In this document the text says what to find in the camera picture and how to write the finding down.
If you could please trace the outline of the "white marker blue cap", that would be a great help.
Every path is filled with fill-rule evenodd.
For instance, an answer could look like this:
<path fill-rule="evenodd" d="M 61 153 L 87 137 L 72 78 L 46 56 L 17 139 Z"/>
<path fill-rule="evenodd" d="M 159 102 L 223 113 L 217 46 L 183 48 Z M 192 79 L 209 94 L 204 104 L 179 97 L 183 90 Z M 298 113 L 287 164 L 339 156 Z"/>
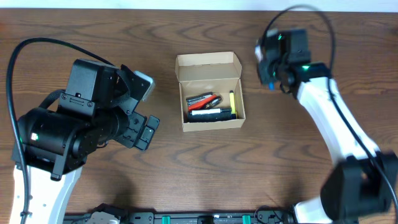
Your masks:
<path fill-rule="evenodd" d="M 270 90 L 274 90 L 274 72 L 270 67 L 271 63 L 266 59 L 262 47 L 257 44 L 254 48 L 254 53 L 257 58 L 257 74 L 262 85 L 267 85 Z"/>

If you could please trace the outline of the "yellow highlighter pen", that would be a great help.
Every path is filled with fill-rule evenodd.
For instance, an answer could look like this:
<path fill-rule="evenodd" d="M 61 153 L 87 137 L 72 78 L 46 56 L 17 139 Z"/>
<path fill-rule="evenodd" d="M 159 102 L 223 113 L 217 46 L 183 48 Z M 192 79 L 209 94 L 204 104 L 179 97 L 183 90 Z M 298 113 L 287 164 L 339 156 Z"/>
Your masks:
<path fill-rule="evenodd" d="M 229 102 L 230 102 L 230 107 L 231 107 L 231 119 L 236 119 L 236 103 L 235 103 L 235 96 L 234 96 L 234 91 L 230 90 L 229 91 Z"/>

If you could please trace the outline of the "white marker black cap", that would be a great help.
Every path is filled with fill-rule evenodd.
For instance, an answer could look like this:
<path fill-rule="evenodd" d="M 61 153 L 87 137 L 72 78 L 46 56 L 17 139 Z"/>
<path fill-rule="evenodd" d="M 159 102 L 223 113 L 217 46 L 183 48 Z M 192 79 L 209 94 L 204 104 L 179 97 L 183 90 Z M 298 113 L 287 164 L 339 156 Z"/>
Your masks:
<path fill-rule="evenodd" d="M 189 114 L 192 116 L 196 116 L 203 114 L 217 114 L 217 113 L 231 113 L 231 112 L 232 112 L 231 108 L 213 108 L 207 110 L 192 110 L 189 112 Z"/>

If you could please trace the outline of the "brown cardboard box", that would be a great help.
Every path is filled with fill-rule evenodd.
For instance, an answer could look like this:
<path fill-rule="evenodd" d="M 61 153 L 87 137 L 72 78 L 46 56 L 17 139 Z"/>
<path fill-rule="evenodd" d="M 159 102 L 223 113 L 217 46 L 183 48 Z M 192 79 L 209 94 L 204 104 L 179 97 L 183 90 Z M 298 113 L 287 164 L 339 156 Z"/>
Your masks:
<path fill-rule="evenodd" d="M 234 52 L 178 55 L 184 132 L 240 128 L 245 119 L 242 66 Z"/>

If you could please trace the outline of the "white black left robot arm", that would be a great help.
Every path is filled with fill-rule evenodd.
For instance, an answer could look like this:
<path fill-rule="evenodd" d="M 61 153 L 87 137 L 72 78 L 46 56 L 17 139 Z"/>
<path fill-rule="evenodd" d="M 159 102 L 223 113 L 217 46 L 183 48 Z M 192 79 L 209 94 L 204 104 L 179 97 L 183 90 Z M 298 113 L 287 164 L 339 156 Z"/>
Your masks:
<path fill-rule="evenodd" d="M 68 85 L 55 92 L 58 108 L 45 99 L 18 120 L 22 150 L 12 152 L 14 200 L 11 223 L 61 223 L 87 157 L 109 141 L 146 150 L 159 126 L 136 106 L 155 87 L 154 79 L 126 66 L 74 61 Z"/>

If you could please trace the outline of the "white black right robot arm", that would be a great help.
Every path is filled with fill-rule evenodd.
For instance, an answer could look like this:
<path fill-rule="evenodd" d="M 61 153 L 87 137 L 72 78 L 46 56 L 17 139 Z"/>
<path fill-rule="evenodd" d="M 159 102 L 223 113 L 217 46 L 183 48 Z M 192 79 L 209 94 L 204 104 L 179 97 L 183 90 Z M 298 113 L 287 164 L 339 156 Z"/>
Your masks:
<path fill-rule="evenodd" d="M 270 30 L 255 54 L 262 84 L 291 94 L 309 113 L 329 150 L 333 170 L 319 196 L 293 207 L 295 223 L 355 222 L 397 203 L 397 156 L 383 153 L 344 103 L 323 62 L 312 62 L 304 29 Z"/>

